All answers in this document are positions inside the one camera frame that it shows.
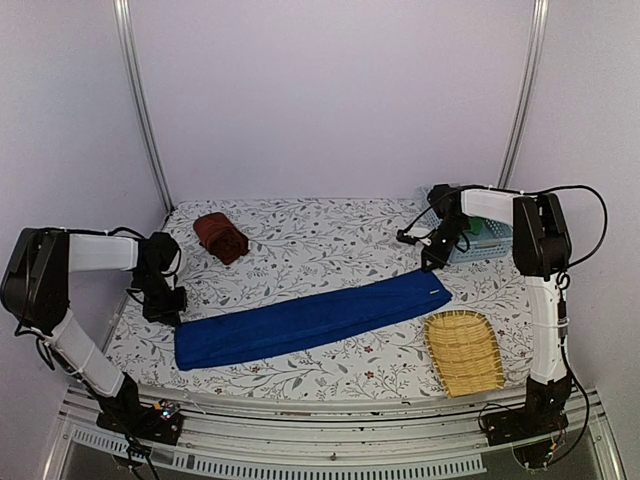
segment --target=metal pole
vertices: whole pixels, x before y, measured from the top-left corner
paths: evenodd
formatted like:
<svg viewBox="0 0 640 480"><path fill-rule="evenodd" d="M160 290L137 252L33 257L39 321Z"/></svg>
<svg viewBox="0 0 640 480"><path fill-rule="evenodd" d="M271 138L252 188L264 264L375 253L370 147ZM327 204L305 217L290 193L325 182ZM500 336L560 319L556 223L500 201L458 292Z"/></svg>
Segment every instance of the metal pole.
<svg viewBox="0 0 640 480"><path fill-rule="evenodd" d="M116 10L118 33L120 35L120 45L122 46L122 55L127 68L129 83L131 84L133 100L136 106L136 113L138 116L138 122L140 123L145 149L147 150L149 165L151 166L151 171L153 173L153 178L155 180L162 205L164 206L166 213L170 213L174 209L174 204L171 198L171 193L169 192L169 185L164 173L164 168L160 162L158 147L151 127L151 118L149 116L147 102L142 88L140 66L138 64L138 57L136 55L135 43L133 40L129 1L114 0L114 5Z"/></svg>
<svg viewBox="0 0 640 480"><path fill-rule="evenodd" d="M547 11L549 8L548 0L536 0L533 9L533 19L531 22L531 32L529 34L529 50L527 52L527 61L520 88L520 97L518 98L518 108L516 116L511 128L511 135L507 145L502 170L498 179L498 187L505 188L509 185L513 170L516 165L520 144L522 142L522 134L524 132L527 112L531 102L531 95L535 85L538 73L538 64L542 55L542 44L544 42L544 31L547 23Z"/></svg>

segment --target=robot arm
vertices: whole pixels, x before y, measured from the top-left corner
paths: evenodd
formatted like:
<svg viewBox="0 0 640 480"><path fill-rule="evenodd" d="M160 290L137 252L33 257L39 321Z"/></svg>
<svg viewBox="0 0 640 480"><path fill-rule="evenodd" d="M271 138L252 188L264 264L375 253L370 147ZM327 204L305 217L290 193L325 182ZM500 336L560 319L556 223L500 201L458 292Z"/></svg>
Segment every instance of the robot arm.
<svg viewBox="0 0 640 480"><path fill-rule="evenodd" d="M398 231L398 240L424 243L422 270L446 265L469 217L513 227L513 258L529 290L533 329L533 364L527 379L525 406L519 411L483 417L491 445L557 431L566 426L563 413L571 378L562 358L568 318L561 285L569 265L571 241L556 195L518 195L482 187L438 185L428 197L441 223L428 232Z"/></svg>
<svg viewBox="0 0 640 480"><path fill-rule="evenodd" d="M136 383L118 370L87 336L69 308L68 276L91 270L131 271L132 292L143 295L143 316L180 324L184 287L175 279L181 261L177 243L166 233L149 239L58 228L22 231L0 286L0 300L35 334L67 372L100 403L98 425L140 438L175 443L181 418L167 409L144 407ZM159 418L170 422L157 422Z"/></svg>

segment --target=wicker tray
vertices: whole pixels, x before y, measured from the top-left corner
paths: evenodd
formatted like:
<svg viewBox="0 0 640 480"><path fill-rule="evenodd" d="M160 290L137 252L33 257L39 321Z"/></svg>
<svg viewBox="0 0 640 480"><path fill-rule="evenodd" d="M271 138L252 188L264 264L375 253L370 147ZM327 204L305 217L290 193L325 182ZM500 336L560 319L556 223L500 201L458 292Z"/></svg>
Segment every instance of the wicker tray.
<svg viewBox="0 0 640 480"><path fill-rule="evenodd" d="M424 331L449 397L504 387L498 342L484 315L466 310L440 312L427 319Z"/></svg>

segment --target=metal rail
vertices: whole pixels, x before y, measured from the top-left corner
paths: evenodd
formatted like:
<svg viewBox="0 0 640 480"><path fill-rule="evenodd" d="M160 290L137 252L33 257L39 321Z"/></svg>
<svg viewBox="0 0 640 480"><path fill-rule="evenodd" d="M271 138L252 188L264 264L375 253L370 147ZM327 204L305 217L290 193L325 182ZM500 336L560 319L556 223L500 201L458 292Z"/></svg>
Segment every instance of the metal rail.
<svg viewBox="0 0 640 480"><path fill-rule="evenodd" d="M522 143L522 135L527 120L527 113L531 103L531 96L538 73L538 65L542 56L542 44L544 43L544 32L547 24L547 11L549 9L548 0L535 0L533 9L533 19L531 21L531 32L529 34L529 49L527 51L527 60L522 78L522 86L520 87L520 96L518 98L518 107L516 116L513 120L509 143L502 163L502 170L498 179L498 187L505 188L509 186L513 170L516 165L520 144Z"/></svg>
<svg viewBox="0 0 640 480"><path fill-rule="evenodd" d="M522 402L519 395L502 393L506 394L500 401L503 405L515 406ZM592 391L589 397L592 419L603 418L604 411L597 394ZM395 407L389 404L386 411L374 410L380 406L377 402L353 406L348 402L329 402L332 412L327 410L317 417L290 415L291 405L286 402L277 412L277 409L261 411L257 406L232 408L225 405L226 402L219 403L211 398L197 407L183 403L185 423L178 446L155 444L154 449L166 450L167 455L182 452L295 470L296 466L308 465L328 468L414 465L420 461L443 462L510 448L509 445L488 446L477 423L485 404L480 398L474 398L475 403L469 403L467 398L467 403L453 406L447 406L450 399L411 406L398 402ZM142 399L152 401L144 394ZM574 392L565 410L569 430L579 429L585 412L579 392ZM97 402L82 389L72 387L61 415L74 424L100 432L95 427L98 411Z"/></svg>
<svg viewBox="0 0 640 480"><path fill-rule="evenodd" d="M138 64L138 56L136 54L136 46L133 39L133 28L131 25L131 13L129 11L128 0L114 0L116 23L118 24L118 34L120 35L120 45L122 46L122 55L127 68L127 75L133 94L133 100L136 107L136 113L144 146L147 151L149 165L153 173L153 178L158 189L158 194L166 213L173 211L174 203L169 191L169 184L160 161L158 147L153 135L151 126L151 117L147 108L144 90L142 88L142 79L140 77L140 66Z"/></svg>

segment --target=blue plastic basket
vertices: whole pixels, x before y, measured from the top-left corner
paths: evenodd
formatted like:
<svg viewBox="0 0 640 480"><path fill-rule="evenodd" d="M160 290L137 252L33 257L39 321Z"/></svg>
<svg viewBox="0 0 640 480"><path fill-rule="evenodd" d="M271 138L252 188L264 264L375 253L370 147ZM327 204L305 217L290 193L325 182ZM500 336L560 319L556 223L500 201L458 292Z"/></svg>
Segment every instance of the blue plastic basket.
<svg viewBox="0 0 640 480"><path fill-rule="evenodd" d="M420 188L424 208L429 206L427 195L431 191L432 186L424 186ZM451 263L473 262L478 260L486 260L488 258L504 257L511 252L513 243L513 230L509 225L495 222L493 220L483 219L482 230L478 235L466 232L469 239L469 249L465 251L467 242L460 239L458 247L454 248L449 257ZM428 228L435 229L440 225L440 219L433 210L429 210L418 222Z"/></svg>

